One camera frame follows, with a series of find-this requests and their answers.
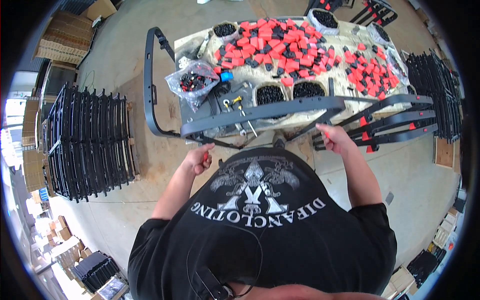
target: workbench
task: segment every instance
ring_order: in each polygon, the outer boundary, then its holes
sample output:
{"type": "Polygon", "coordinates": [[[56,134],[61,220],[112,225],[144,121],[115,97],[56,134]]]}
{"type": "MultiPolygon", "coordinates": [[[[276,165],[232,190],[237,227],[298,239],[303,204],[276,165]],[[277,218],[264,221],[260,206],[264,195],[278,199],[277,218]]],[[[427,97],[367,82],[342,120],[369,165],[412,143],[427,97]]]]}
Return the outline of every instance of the workbench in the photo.
{"type": "MultiPolygon", "coordinates": [[[[297,25],[301,25],[302,22],[308,21],[307,17],[304,16],[295,16],[295,17],[277,17],[277,19],[287,19],[291,18],[296,22],[297,25]]],[[[362,51],[364,56],[367,60],[370,58],[377,57],[375,53],[372,52],[372,46],[377,45],[378,47],[383,47],[380,44],[374,43],[370,33],[367,31],[365,26],[356,25],[353,23],[338,21],[339,23],[339,34],[337,36],[324,36],[326,39],[326,43],[324,46],[329,48],[332,45],[335,48],[336,55],[340,55],[342,58],[342,62],[339,64],[338,67],[333,67],[330,71],[323,72],[319,75],[316,75],[316,80],[321,82],[325,87],[325,95],[329,96],[328,94],[328,79],[333,79],[333,88],[335,96],[346,96],[346,97],[356,97],[360,98],[364,101],[353,101],[353,100],[345,100],[346,109],[339,113],[338,115],[331,118],[331,122],[333,125],[340,123],[348,119],[349,117],[355,115],[356,113],[363,111],[364,109],[371,106],[373,103],[379,101],[378,98],[372,97],[370,95],[364,96],[362,93],[359,93],[355,86],[347,80],[346,68],[349,67],[348,63],[345,62],[345,57],[343,54],[342,48],[347,46],[348,49],[353,53],[357,50],[357,46],[359,43],[363,43],[367,46],[367,49],[362,51]],[[358,31],[354,35],[352,30],[358,26],[358,31]]],[[[174,42],[174,51],[175,51],[175,62],[177,71],[180,70],[179,68],[179,59],[185,55],[185,49],[191,48],[189,43],[192,41],[203,41],[205,36],[208,35],[208,32],[211,31],[212,28],[207,28],[197,33],[191,34],[189,36],[180,38],[174,42]]],[[[221,41],[213,35],[208,42],[207,48],[205,50],[204,56],[202,60],[207,61],[212,65],[212,67],[216,66],[216,59],[214,57],[214,52],[222,45],[221,41]]],[[[394,53],[396,56],[397,61],[401,61],[400,55],[397,50],[394,48],[394,53]]],[[[381,58],[378,58],[380,63],[386,64],[381,58]]],[[[248,81],[252,84],[252,87],[255,87],[257,84],[261,84],[266,81],[275,81],[280,82],[280,79],[273,79],[272,76],[276,75],[277,63],[278,60],[272,59],[273,62],[273,69],[271,71],[267,71],[265,69],[265,65],[261,64],[257,68],[251,68],[249,65],[242,65],[239,67],[234,67],[231,71],[233,74],[233,78],[231,81],[231,86],[234,88],[235,86],[241,85],[242,82],[248,81]]],[[[285,87],[287,90],[287,94],[289,99],[291,94],[290,87],[285,87]]],[[[398,95],[398,94],[408,94],[407,86],[399,83],[394,89],[390,89],[389,94],[386,96],[398,95]]],[[[252,107],[252,95],[242,95],[243,101],[242,104],[245,108],[252,107]]],[[[198,109],[196,113],[192,111],[192,109],[188,106],[186,101],[180,100],[180,112],[181,112],[181,119],[182,124],[187,122],[191,122],[193,120],[198,120],[201,118],[208,117],[212,115],[212,111],[210,108],[209,101],[205,101],[202,106],[198,109]]],[[[379,117],[387,117],[393,115],[395,113],[401,112],[411,107],[410,103],[397,103],[392,106],[387,106],[375,113],[372,114],[373,118],[379,117]]],[[[325,113],[325,110],[317,110],[317,111],[310,111],[310,112],[300,112],[300,113],[293,113],[289,115],[288,118],[279,120],[278,122],[271,123],[265,122],[263,120],[252,121],[254,128],[258,131],[265,131],[265,130],[272,130],[272,129],[283,129],[287,130],[290,128],[299,128],[303,127],[315,119],[319,118],[321,115],[325,113]]],[[[229,135],[238,134],[238,131],[235,130],[235,127],[231,126],[232,129],[223,130],[223,129],[212,129],[211,131],[204,132],[206,136],[217,138],[217,137],[224,137],[229,135]]],[[[248,126],[244,126],[248,132],[251,132],[248,126]]]]}

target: black t-shirt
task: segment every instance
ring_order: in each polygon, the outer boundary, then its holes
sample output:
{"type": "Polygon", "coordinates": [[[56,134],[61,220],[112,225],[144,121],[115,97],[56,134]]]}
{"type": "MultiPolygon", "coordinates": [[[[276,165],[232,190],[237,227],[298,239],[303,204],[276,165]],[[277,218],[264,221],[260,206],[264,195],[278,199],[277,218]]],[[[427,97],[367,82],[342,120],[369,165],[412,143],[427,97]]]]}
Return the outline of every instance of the black t-shirt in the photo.
{"type": "Polygon", "coordinates": [[[232,156],[170,221],[147,220],[128,280],[136,300],[207,299],[205,267],[220,282],[379,295],[395,256],[384,204],[346,212],[299,157],[260,148],[232,156]]]}

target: wooden table top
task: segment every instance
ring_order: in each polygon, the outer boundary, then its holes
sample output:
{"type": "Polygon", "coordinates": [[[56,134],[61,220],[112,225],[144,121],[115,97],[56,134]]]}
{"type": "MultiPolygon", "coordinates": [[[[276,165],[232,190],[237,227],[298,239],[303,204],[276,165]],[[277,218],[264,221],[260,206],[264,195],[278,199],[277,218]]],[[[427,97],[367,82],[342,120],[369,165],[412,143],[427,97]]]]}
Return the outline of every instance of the wooden table top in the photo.
{"type": "MultiPolygon", "coordinates": [[[[278,17],[277,19],[286,19],[288,17],[278,17]]],[[[303,21],[308,21],[307,17],[295,17],[294,21],[300,25],[303,21]]],[[[353,53],[357,50],[357,45],[359,43],[363,43],[367,46],[367,49],[362,51],[364,53],[365,58],[370,61],[370,58],[377,57],[375,53],[372,52],[372,45],[377,45],[378,47],[382,47],[382,45],[374,43],[370,33],[367,31],[365,26],[360,26],[360,28],[356,35],[352,34],[352,30],[356,24],[338,21],[339,22],[339,29],[340,32],[337,36],[324,36],[326,42],[323,44],[326,48],[329,48],[330,45],[334,46],[336,55],[340,55],[342,58],[342,62],[339,64],[338,67],[333,67],[330,71],[322,72],[320,75],[316,75],[316,80],[320,81],[324,87],[327,89],[328,87],[328,78],[332,77],[334,81],[334,91],[336,96],[349,96],[349,97],[358,97],[358,98],[365,98],[366,102],[363,101],[352,101],[346,100],[345,106],[346,109],[334,116],[331,119],[332,124],[338,124],[341,121],[353,116],[354,114],[364,110],[365,108],[372,105],[372,102],[379,101],[377,98],[372,97],[370,95],[364,96],[362,93],[359,93],[355,86],[347,80],[347,74],[345,69],[348,67],[348,63],[345,62],[345,56],[343,54],[342,48],[347,46],[348,49],[353,53]]],[[[174,50],[175,50],[175,59],[178,60],[177,54],[178,51],[183,48],[184,45],[188,44],[192,39],[203,40],[203,38],[208,34],[208,31],[212,28],[207,28],[197,33],[191,34],[189,36],[180,38],[174,42],[174,50]]],[[[216,59],[214,58],[213,53],[222,45],[221,41],[219,41],[215,36],[212,36],[210,39],[207,48],[204,53],[203,60],[209,62],[212,66],[216,66],[216,59]]],[[[393,48],[396,56],[396,60],[401,62],[401,58],[399,53],[395,48],[393,48]]],[[[381,58],[377,57],[381,64],[386,64],[381,58]]],[[[273,62],[273,69],[268,72],[265,69],[264,64],[260,65],[257,68],[251,68],[248,65],[243,65],[239,67],[235,67],[230,70],[233,74],[233,84],[234,83],[241,83],[244,80],[250,81],[253,86],[257,84],[261,84],[265,81],[277,81],[280,82],[280,79],[273,79],[272,76],[276,75],[276,67],[278,60],[272,59],[273,62]]],[[[290,95],[291,91],[289,87],[286,87],[287,93],[290,95]]],[[[402,83],[399,83],[394,89],[390,89],[390,94],[387,95],[397,95],[397,94],[407,94],[407,87],[402,83]]],[[[392,115],[398,112],[401,112],[407,108],[410,108],[410,103],[398,103],[393,106],[385,107],[376,113],[373,114],[374,118],[378,117],[386,117],[388,115],[392,115]]],[[[319,110],[315,112],[303,112],[303,113],[295,113],[291,115],[291,117],[279,121],[275,124],[267,124],[266,126],[262,126],[261,130],[270,130],[270,129],[286,129],[292,127],[300,127],[305,126],[311,123],[313,120],[320,117],[322,114],[325,113],[325,110],[319,110]]]]}

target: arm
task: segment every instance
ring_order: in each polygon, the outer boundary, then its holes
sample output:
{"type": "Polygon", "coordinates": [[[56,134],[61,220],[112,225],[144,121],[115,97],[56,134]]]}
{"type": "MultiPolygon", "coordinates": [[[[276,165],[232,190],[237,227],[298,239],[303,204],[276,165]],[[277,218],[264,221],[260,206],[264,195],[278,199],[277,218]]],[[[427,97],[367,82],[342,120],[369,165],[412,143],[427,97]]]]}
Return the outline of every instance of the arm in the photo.
{"type": "Polygon", "coordinates": [[[157,201],[152,213],[153,219],[171,220],[188,201],[195,177],[202,174],[212,163],[212,156],[208,155],[204,161],[204,154],[214,146],[215,144],[205,144],[188,152],[157,201]]]}
{"type": "Polygon", "coordinates": [[[317,128],[322,132],[326,149],[342,156],[352,207],[382,203],[377,178],[345,130],[325,124],[317,124],[317,128]]]}

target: person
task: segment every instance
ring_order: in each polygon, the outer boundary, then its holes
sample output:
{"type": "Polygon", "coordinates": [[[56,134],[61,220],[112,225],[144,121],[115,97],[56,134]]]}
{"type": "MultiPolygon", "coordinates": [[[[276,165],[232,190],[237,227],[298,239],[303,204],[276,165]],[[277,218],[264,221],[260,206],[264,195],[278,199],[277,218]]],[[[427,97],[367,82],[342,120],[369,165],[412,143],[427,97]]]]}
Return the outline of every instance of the person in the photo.
{"type": "Polygon", "coordinates": [[[186,155],[138,231],[133,298],[380,298],[396,256],[380,187],[341,127],[316,127],[343,159],[352,209],[340,208],[281,139],[233,155],[190,197],[212,163],[204,155],[214,145],[205,144],[186,155]]]}

